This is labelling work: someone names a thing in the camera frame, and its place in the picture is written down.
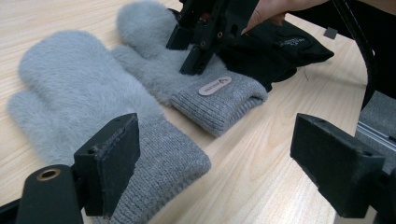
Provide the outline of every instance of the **wooden table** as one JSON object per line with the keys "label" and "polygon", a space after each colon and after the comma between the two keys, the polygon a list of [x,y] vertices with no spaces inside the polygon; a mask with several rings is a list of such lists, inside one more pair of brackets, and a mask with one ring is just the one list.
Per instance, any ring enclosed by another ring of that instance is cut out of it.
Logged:
{"label": "wooden table", "polygon": [[[130,1],[2,1],[0,5],[0,204],[21,197],[23,181],[45,166],[7,113],[9,97],[24,88],[22,54],[56,31],[79,29],[112,49],[120,43],[117,11]],[[181,9],[177,0],[163,0]],[[166,205],[151,223],[333,223],[335,212],[290,158],[296,113],[314,115],[354,134],[366,71],[355,43],[298,18],[287,21],[335,52],[325,63],[299,69],[274,85],[269,99],[215,138],[172,108],[166,117],[201,147],[212,169]]]}

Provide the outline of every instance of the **knitted cuff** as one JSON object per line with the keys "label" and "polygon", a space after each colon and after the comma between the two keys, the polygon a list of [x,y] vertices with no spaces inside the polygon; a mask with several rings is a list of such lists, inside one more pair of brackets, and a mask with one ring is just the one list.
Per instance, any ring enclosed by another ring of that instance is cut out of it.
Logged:
{"label": "knitted cuff", "polygon": [[210,169],[210,160],[165,119],[140,122],[141,156],[111,223],[146,223]]}
{"label": "knitted cuff", "polygon": [[266,99],[259,82],[228,72],[223,77],[195,79],[173,94],[171,102],[205,130],[220,136]]}

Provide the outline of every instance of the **fuzzy mitten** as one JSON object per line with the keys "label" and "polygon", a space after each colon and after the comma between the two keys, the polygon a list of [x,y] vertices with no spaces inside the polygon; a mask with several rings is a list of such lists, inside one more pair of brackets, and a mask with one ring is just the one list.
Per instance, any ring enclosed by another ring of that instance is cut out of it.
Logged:
{"label": "fuzzy mitten", "polygon": [[267,92],[253,78],[228,71],[217,56],[199,76],[180,74],[189,51],[165,47],[176,24],[172,11],[160,3],[126,5],[119,12],[117,28],[129,47],[116,47],[112,53],[158,101],[174,106],[210,133],[222,135],[261,105]]}
{"label": "fuzzy mitten", "polygon": [[24,54],[19,75],[29,90],[11,97],[8,112],[48,164],[71,165],[75,151],[111,119],[137,113],[141,156],[113,223],[147,222],[210,169],[206,154],[90,34],[44,39]]}

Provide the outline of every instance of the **mitten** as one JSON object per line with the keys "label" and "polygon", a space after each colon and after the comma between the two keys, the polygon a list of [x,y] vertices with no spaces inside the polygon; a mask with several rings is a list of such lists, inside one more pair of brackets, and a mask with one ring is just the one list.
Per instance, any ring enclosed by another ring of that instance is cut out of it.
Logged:
{"label": "mitten", "polygon": [[292,77],[297,67],[324,62],[334,53],[287,21],[281,26],[265,21],[218,55],[228,69],[253,77],[270,91],[273,82]]}
{"label": "mitten", "polygon": [[164,105],[172,105],[214,135],[222,135],[267,99],[256,80],[226,69],[214,56],[199,76],[179,73],[188,50],[165,47],[177,21],[154,1],[132,3],[118,15],[117,28],[129,45],[112,50],[126,71]]}
{"label": "mitten", "polygon": [[210,168],[206,154],[167,122],[156,100],[94,36],[55,34],[29,49],[19,67],[28,90],[8,112],[48,164],[73,154],[111,119],[139,117],[141,156],[113,223],[145,223]]}

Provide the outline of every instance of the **finger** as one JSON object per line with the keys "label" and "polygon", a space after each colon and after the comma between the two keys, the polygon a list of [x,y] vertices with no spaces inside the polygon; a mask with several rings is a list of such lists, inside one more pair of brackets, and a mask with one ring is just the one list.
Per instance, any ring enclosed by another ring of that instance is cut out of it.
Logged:
{"label": "finger", "polygon": [[285,16],[286,16],[286,12],[284,13],[279,13],[273,17],[271,17],[270,19],[268,19],[268,21],[270,21],[271,23],[275,24],[275,25],[282,25],[282,21],[285,20]]}
{"label": "finger", "polygon": [[166,50],[176,24],[173,13],[155,1],[126,5],[117,17],[122,40],[145,58],[156,58]]}

